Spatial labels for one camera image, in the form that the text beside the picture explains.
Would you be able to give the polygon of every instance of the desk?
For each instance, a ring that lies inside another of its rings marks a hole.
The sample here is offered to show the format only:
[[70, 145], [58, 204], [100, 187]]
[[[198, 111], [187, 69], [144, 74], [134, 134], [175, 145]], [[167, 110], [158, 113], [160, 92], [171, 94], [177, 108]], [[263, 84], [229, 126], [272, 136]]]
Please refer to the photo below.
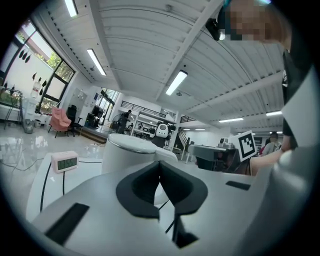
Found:
[[101, 175], [101, 171], [102, 159], [79, 157], [77, 168], [56, 173], [51, 167], [51, 153], [47, 153], [33, 180], [25, 218], [32, 222], [40, 214], [41, 204], [44, 210], [81, 183]]

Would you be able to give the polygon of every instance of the black curved cutout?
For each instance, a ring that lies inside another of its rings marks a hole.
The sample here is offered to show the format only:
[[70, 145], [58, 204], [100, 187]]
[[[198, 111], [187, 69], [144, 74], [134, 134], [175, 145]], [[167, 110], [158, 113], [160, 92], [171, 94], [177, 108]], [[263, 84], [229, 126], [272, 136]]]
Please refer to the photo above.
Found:
[[154, 206], [159, 182], [175, 207], [176, 217], [195, 213], [208, 195], [207, 186], [200, 179], [156, 161], [122, 179], [116, 196], [133, 216], [159, 219], [159, 209]]
[[160, 168], [160, 183], [175, 208], [174, 215], [195, 213], [208, 196], [206, 184], [164, 161]]
[[159, 176], [158, 161], [126, 176], [115, 189], [119, 203], [133, 216], [159, 219], [154, 206]]

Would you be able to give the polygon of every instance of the glossy floor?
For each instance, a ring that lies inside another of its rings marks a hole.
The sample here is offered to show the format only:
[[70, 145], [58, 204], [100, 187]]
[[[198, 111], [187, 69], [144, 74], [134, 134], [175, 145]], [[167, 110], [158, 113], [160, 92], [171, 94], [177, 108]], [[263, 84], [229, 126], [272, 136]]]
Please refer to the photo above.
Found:
[[34, 128], [32, 134], [24, 132], [20, 125], [0, 124], [0, 148], [2, 153], [1, 185], [11, 197], [19, 213], [25, 216], [29, 192], [42, 159], [47, 153], [75, 151], [83, 158], [101, 159], [104, 147], [83, 136], [69, 137], [62, 132]]

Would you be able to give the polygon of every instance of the digital clock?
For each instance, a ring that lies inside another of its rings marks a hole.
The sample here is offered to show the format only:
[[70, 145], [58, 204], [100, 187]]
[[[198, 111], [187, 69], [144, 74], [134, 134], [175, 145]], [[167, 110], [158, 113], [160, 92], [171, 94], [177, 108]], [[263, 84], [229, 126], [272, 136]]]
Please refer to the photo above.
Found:
[[79, 155], [74, 151], [57, 152], [51, 155], [51, 166], [56, 173], [77, 168]]

